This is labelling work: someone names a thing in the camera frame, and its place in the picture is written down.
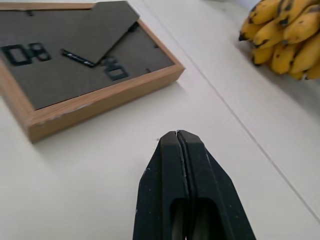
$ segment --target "wooden frame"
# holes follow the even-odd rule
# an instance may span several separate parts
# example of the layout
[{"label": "wooden frame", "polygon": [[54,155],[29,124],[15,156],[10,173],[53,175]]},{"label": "wooden frame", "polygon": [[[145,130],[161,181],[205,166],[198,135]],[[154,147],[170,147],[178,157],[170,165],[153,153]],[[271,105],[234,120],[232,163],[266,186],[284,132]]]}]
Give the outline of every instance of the wooden frame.
[{"label": "wooden frame", "polygon": [[[5,10],[90,9],[95,3],[13,3],[1,2]],[[139,19],[138,24],[174,62],[174,65],[118,84],[35,110],[5,64],[0,60],[0,91],[28,138],[35,142],[176,81],[184,66]]]}]

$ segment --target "printed number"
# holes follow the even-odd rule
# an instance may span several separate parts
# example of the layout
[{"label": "printed number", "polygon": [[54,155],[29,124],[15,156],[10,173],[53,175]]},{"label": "printed number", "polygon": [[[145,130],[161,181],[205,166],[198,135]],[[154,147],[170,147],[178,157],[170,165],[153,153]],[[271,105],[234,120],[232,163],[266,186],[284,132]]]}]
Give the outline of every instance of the printed number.
[{"label": "printed number", "polygon": [[[21,44],[3,46],[1,49],[8,61],[13,66],[23,66],[32,64],[32,58],[37,58],[40,62],[45,62],[52,59],[50,54],[47,52],[45,47],[40,42],[28,44],[28,49],[24,48]],[[24,60],[17,60],[12,53],[13,50],[20,51]]]},{"label": "printed number", "polygon": [[112,56],[107,56],[103,62],[103,66],[106,66],[104,73],[112,80],[116,81],[128,77],[126,70],[118,64],[117,60]]}]

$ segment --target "dark gray clock face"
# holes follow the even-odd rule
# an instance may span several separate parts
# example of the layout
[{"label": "dark gray clock face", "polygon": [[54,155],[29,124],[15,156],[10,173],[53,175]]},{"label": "dark gray clock face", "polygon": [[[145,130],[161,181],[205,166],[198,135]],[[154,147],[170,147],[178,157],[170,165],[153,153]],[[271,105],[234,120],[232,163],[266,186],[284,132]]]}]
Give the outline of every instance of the dark gray clock face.
[{"label": "dark gray clock face", "polygon": [[[108,3],[121,3],[112,11],[128,11],[123,2],[99,3],[95,8],[106,8]],[[0,11],[0,58],[36,110],[174,64],[138,25],[118,33],[118,40],[108,38],[111,33],[99,29],[109,28],[113,33],[120,30],[113,31],[110,26],[116,28],[121,23],[126,27],[128,21],[123,20],[126,14],[119,13],[104,24],[108,19],[104,12],[92,17],[94,9]],[[134,14],[129,17],[136,21]],[[62,48],[84,59],[98,60],[98,64],[89,67],[65,57]]]}]

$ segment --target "white table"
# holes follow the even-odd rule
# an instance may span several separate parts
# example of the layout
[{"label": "white table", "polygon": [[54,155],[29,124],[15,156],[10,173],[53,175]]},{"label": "white table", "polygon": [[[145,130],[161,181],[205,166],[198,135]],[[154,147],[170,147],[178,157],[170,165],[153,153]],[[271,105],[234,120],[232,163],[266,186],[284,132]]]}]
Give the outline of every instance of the white table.
[{"label": "white table", "polygon": [[139,180],[178,129],[232,178],[258,240],[320,239],[319,83],[254,68],[233,2],[130,3],[185,73],[34,145],[0,98],[0,239],[131,239]]}]

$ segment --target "bunch of bananas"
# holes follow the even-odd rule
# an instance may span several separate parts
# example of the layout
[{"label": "bunch of bananas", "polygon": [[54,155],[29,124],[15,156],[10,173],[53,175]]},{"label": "bunch of bananas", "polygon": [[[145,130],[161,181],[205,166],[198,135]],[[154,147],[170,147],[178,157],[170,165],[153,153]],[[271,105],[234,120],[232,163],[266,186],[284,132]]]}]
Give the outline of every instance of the bunch of bananas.
[{"label": "bunch of bananas", "polygon": [[252,62],[296,80],[320,78],[320,0],[261,0],[239,41],[253,42]]}]

